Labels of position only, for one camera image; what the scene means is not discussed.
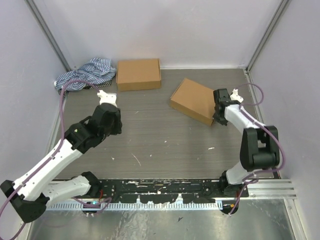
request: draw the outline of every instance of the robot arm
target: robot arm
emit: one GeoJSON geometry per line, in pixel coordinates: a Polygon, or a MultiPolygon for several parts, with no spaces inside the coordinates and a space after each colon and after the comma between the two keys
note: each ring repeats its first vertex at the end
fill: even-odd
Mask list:
{"type": "Polygon", "coordinates": [[[233,90],[232,95],[229,95],[226,88],[218,89],[213,91],[213,97],[215,102],[213,119],[221,125],[231,122],[242,133],[240,162],[223,172],[220,177],[220,190],[223,191],[229,185],[242,184],[243,179],[255,170],[275,168],[280,163],[277,144],[254,123],[267,128],[277,139],[278,130],[274,126],[266,126],[257,121],[243,106],[240,106],[243,98],[238,96],[237,89],[233,90]]]}
{"type": "MultiPolygon", "coordinates": [[[[28,181],[10,202],[25,223],[39,218],[47,207],[75,196],[94,197],[101,190],[100,181],[91,173],[56,185],[49,183],[70,163],[85,154],[90,148],[99,145],[109,135],[121,133],[121,113],[117,107],[115,94],[100,91],[100,105],[92,116],[88,116],[70,126],[65,132],[59,152],[28,181]]],[[[15,181],[4,181],[0,188],[7,196],[36,169],[39,168],[57,149],[58,144],[36,166],[15,181]]]]}

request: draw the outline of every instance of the cardboard box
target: cardboard box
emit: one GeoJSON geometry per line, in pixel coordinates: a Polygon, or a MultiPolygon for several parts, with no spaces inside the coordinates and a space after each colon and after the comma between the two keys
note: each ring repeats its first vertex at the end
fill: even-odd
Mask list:
{"type": "Polygon", "coordinates": [[[159,59],[119,61],[116,84],[119,91],[161,88],[159,59]]]}
{"type": "Polygon", "coordinates": [[[171,96],[170,106],[211,126],[215,112],[214,91],[185,78],[171,96]]]}

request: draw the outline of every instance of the blue and white striped fabric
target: blue and white striped fabric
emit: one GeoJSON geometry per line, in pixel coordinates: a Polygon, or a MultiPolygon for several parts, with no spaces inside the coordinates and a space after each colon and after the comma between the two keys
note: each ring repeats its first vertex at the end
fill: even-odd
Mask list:
{"type": "MultiPolygon", "coordinates": [[[[111,66],[110,59],[93,58],[77,70],[60,75],[54,85],[59,94],[63,86],[72,80],[86,80],[97,87],[110,86],[112,78],[117,70],[111,66]]],[[[74,82],[66,87],[67,91],[79,91],[83,88],[91,88],[83,82],[74,82]]]]}

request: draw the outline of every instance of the wooden table surface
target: wooden table surface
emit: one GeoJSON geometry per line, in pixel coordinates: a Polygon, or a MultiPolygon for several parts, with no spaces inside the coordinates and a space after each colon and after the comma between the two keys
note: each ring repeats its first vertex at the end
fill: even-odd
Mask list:
{"type": "MultiPolygon", "coordinates": [[[[166,69],[161,70],[161,77],[160,89],[118,92],[122,134],[106,138],[57,178],[68,179],[86,171],[100,179],[218,178],[232,168],[239,161],[242,134],[232,124],[209,127],[198,122],[172,109],[169,100],[184,78],[232,91],[247,82],[243,70],[166,69]]],[[[115,81],[104,90],[116,92],[115,81]]],[[[239,94],[252,102],[248,87],[242,87],[239,94]]],[[[66,127],[92,115],[98,104],[92,89],[71,92],[64,111],[66,127]]],[[[246,110],[256,116],[253,107],[246,110]]]]}

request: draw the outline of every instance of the red wire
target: red wire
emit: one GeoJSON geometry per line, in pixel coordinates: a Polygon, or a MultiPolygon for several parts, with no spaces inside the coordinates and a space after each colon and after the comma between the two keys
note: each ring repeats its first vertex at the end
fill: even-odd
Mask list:
{"type": "Polygon", "coordinates": [[[99,198],[99,203],[100,203],[100,201],[101,201],[101,199],[102,199],[102,197],[103,197],[103,195],[104,195],[104,192],[103,192],[103,190],[100,190],[100,198],[99,198]]]}

